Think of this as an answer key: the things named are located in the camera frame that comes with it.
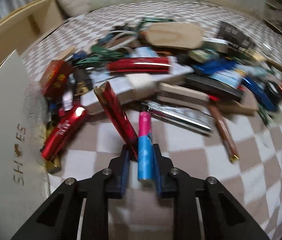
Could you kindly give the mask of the pink blue lighter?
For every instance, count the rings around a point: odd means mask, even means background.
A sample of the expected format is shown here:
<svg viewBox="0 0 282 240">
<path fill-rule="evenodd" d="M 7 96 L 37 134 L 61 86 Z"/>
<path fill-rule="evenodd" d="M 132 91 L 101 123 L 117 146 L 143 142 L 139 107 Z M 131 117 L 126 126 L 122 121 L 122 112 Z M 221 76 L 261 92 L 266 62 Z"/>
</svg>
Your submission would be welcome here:
<svg viewBox="0 0 282 240">
<path fill-rule="evenodd" d="M 151 113 L 147 106 L 141 106 L 138 134 L 138 181 L 143 184 L 153 179 L 153 143 Z"/>
</svg>

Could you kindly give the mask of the checkered bed sheet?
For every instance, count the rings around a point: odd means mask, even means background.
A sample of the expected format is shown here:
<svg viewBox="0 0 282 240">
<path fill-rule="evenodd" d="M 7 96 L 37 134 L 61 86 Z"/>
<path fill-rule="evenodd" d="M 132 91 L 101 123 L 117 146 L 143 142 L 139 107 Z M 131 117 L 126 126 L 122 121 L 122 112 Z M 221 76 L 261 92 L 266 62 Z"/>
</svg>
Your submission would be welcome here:
<svg viewBox="0 0 282 240">
<path fill-rule="evenodd" d="M 138 24 L 144 17 L 172 18 L 199 24 L 207 37 L 217 34 L 221 21 L 270 46 L 282 64 L 282 37 L 262 22 L 222 7 L 202 3 L 139 2 L 102 8 L 70 19 L 25 56 L 29 75 L 38 81 L 49 62 L 70 46 L 87 48 L 114 26 Z M 282 103 L 275 119 L 265 126 L 259 115 L 234 115 L 226 124 L 236 143 L 239 160 L 231 163 L 218 133 L 206 137 L 153 120 L 153 141 L 162 155 L 189 175 L 216 177 L 253 216 L 270 239 L 282 237 Z M 55 191 L 69 177 L 82 180 L 105 168 L 122 148 L 123 140 L 106 116 L 85 124 L 61 158 L 62 169 L 49 177 Z M 171 239 L 173 203 L 159 200 L 154 189 L 142 187 L 137 165 L 131 163 L 123 200 L 109 203 L 112 239 Z"/>
</svg>

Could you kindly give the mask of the white shoe box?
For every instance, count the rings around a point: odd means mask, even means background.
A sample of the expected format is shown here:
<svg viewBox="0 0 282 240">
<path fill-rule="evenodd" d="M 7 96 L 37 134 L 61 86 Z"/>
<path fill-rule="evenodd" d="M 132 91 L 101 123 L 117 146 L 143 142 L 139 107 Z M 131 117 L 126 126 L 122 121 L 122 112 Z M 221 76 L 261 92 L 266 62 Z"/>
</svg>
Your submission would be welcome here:
<svg viewBox="0 0 282 240">
<path fill-rule="evenodd" d="M 0 64 L 0 239 L 10 239 L 49 195 L 40 150 L 48 107 L 16 52 Z"/>
</svg>

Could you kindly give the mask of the brown pen gold tip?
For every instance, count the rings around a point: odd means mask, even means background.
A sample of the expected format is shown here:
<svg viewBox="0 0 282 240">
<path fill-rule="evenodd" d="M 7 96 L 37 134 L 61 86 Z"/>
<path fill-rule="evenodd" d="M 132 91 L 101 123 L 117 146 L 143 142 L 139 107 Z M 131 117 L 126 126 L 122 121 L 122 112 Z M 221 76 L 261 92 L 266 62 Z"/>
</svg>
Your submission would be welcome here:
<svg viewBox="0 0 282 240">
<path fill-rule="evenodd" d="M 223 119 L 223 116 L 221 115 L 221 112 L 212 103 L 208 104 L 208 110 L 215 119 L 216 127 L 218 129 L 221 139 L 223 140 L 223 144 L 228 152 L 229 160 L 231 162 L 237 161 L 239 159 L 238 150 L 230 134 L 228 126 L 226 125 L 226 122 Z"/>
</svg>

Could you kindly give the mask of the silver harmonica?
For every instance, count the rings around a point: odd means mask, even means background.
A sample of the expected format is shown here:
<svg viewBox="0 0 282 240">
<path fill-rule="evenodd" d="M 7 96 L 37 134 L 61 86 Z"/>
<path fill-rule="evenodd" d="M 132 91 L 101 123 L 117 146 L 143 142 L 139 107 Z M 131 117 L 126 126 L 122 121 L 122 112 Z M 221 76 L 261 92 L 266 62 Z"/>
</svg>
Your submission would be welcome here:
<svg viewBox="0 0 282 240">
<path fill-rule="evenodd" d="M 201 111 L 186 107 L 162 105 L 154 101 L 143 101 L 141 106 L 147 107 L 151 116 L 161 121 L 207 136 L 213 133 L 213 117 Z"/>
</svg>

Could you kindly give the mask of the red foil tube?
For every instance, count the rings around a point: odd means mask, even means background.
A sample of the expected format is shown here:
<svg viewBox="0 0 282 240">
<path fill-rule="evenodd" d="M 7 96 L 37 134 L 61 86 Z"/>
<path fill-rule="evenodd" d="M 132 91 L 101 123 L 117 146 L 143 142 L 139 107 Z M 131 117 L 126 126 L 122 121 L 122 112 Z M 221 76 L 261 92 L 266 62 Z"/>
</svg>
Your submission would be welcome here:
<svg viewBox="0 0 282 240">
<path fill-rule="evenodd" d="M 137 161 L 138 135 L 126 113 L 123 111 L 121 103 L 112 89 L 111 84 L 106 81 L 99 87 L 95 87 L 94 93 L 117 132 L 120 134 L 125 144 L 129 147 L 130 159 Z"/>
</svg>

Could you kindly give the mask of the red cigarette box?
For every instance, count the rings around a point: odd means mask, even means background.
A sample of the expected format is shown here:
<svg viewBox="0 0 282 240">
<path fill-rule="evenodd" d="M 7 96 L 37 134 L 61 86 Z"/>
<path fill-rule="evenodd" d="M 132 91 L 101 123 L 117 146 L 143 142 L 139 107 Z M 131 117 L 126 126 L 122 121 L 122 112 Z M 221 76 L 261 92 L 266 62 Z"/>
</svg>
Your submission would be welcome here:
<svg viewBox="0 0 282 240">
<path fill-rule="evenodd" d="M 72 72 L 73 67 L 68 62 L 51 61 L 39 80 L 43 96 L 50 100 L 58 99 L 66 90 L 67 80 Z"/>
</svg>

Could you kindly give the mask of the red lighter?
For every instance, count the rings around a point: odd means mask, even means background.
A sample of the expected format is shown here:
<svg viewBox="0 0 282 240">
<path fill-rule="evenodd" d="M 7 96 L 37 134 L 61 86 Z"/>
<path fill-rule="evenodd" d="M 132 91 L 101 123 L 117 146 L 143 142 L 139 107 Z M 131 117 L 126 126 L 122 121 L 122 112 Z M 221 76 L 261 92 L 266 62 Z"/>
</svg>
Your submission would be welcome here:
<svg viewBox="0 0 282 240">
<path fill-rule="evenodd" d="M 168 74 L 171 67 L 167 57 L 131 57 L 106 64 L 111 73 Z"/>
</svg>

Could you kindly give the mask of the brown hair claw clip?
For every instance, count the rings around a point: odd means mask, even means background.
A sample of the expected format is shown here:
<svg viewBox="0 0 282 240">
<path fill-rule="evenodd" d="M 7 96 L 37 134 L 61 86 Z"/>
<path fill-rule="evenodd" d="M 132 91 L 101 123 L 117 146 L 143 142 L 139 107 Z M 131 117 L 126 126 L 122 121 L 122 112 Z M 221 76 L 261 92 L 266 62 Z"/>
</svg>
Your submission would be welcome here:
<svg viewBox="0 0 282 240">
<path fill-rule="evenodd" d="M 255 42 L 240 29 L 230 23 L 221 21 L 217 38 L 226 40 L 234 50 L 253 50 L 256 47 Z"/>
</svg>

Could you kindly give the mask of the oval wooden block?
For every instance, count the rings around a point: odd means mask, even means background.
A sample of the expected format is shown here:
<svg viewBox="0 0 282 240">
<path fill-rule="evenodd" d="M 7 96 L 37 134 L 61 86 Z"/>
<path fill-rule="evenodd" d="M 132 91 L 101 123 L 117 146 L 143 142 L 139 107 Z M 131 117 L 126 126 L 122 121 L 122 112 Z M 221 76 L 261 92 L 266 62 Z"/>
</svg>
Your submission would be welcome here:
<svg viewBox="0 0 282 240">
<path fill-rule="evenodd" d="M 145 31 L 145 40 L 155 46 L 174 49 L 196 49 L 203 43 L 205 31 L 198 24 L 154 23 Z"/>
</svg>

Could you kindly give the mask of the wooden bedside shelf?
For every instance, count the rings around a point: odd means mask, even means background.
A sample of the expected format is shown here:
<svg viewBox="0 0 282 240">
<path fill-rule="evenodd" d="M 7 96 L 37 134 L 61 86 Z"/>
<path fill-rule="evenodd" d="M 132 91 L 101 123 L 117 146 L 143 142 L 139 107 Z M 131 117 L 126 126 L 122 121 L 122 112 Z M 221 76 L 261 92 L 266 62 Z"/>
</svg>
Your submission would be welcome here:
<svg viewBox="0 0 282 240">
<path fill-rule="evenodd" d="M 0 63 L 14 50 L 23 55 L 63 23 L 56 0 L 35 0 L 0 20 Z"/>
</svg>

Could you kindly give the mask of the fluffy white pillow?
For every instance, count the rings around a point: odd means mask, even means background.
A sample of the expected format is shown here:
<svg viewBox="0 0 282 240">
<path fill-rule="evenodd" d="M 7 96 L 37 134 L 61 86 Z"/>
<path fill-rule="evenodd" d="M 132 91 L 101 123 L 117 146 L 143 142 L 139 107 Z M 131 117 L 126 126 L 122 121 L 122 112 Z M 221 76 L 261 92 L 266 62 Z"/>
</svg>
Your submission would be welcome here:
<svg viewBox="0 0 282 240">
<path fill-rule="evenodd" d="M 89 0 L 57 0 L 57 3 L 70 17 L 76 17 L 90 12 Z"/>
</svg>

